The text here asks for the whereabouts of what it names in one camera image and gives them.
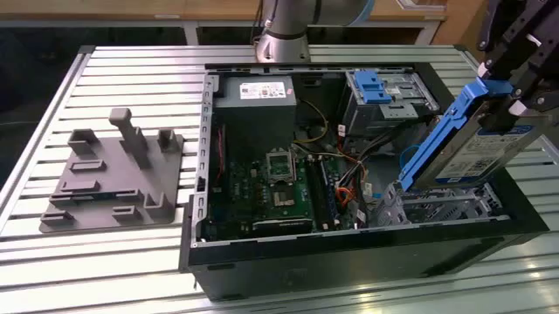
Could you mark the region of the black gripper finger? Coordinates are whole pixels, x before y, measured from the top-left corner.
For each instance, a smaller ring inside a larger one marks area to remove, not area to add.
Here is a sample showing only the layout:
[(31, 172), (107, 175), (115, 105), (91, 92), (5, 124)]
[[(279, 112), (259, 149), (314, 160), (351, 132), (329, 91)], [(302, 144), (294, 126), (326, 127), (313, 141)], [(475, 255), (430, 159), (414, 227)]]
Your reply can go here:
[(542, 40), (529, 31), (516, 42), (502, 41), (487, 53), (478, 74), (486, 80), (507, 81), (513, 91), (494, 100), (487, 115), (481, 118), (486, 131), (510, 131), (520, 117), (538, 110), (536, 97), (544, 78), (532, 57), (540, 53), (541, 45)]
[(558, 107), (558, 42), (545, 42), (528, 61), (516, 87), (513, 114), (522, 116), (529, 110), (544, 113)]

